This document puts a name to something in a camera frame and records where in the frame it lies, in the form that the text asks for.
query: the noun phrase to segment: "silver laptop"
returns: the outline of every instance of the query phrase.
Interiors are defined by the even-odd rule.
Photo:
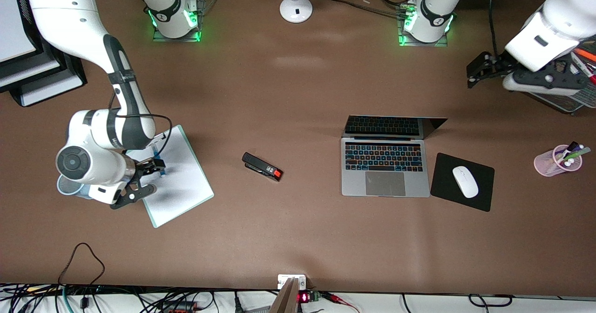
[[[341,194],[428,198],[423,139],[446,120],[350,115],[341,137]]]

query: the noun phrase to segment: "desk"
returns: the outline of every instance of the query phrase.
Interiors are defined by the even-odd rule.
[[[56,191],[70,117],[111,95],[97,66],[85,63],[87,86],[34,107],[0,96],[0,281],[55,282],[86,241],[103,284],[272,288],[278,273],[306,273],[325,290],[596,295],[596,157],[554,178],[532,165],[560,143],[596,146],[596,114],[562,115],[499,80],[466,88],[466,65],[490,49],[486,0],[461,2],[449,48],[400,47],[395,20],[328,0],[290,24],[280,2],[219,0],[202,42],[169,44],[151,42],[141,0],[97,0],[149,109],[183,126],[215,192],[161,228],[141,203],[113,211]],[[496,1],[501,48],[541,2]],[[438,152],[494,167],[491,211],[341,196],[349,114],[449,118],[426,141],[429,171]],[[246,169],[245,151],[283,180]],[[99,270],[82,250],[65,281]]]

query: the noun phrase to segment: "green led light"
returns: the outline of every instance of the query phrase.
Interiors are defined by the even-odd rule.
[[[410,16],[406,18],[404,21],[404,30],[410,31],[413,28],[413,23],[416,22],[418,18],[418,12],[413,12]]]
[[[188,25],[191,28],[196,27],[196,13],[184,11],[184,17],[187,18]]]
[[[151,22],[153,22],[153,26],[157,28],[157,23],[155,22],[153,14],[151,14],[151,10],[149,10],[149,17],[151,18]]]
[[[451,21],[453,20],[453,15],[451,15],[451,17],[449,18],[449,20],[447,21],[447,26],[445,27],[445,33],[447,31],[449,31],[449,25],[451,25]]]

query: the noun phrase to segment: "plastic cup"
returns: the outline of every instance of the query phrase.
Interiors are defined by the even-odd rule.
[[[575,161],[569,167],[564,166],[563,162],[557,164],[555,153],[563,151],[567,147],[568,145],[561,144],[555,147],[553,150],[536,156],[536,158],[534,158],[534,168],[536,171],[545,177],[552,177],[558,175],[559,173],[579,170],[579,168],[582,166],[582,156],[575,158]]]

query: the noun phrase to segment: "white lamp base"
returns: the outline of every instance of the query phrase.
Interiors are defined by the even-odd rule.
[[[311,17],[312,4],[309,0],[283,0],[279,13],[288,22],[302,23]]]

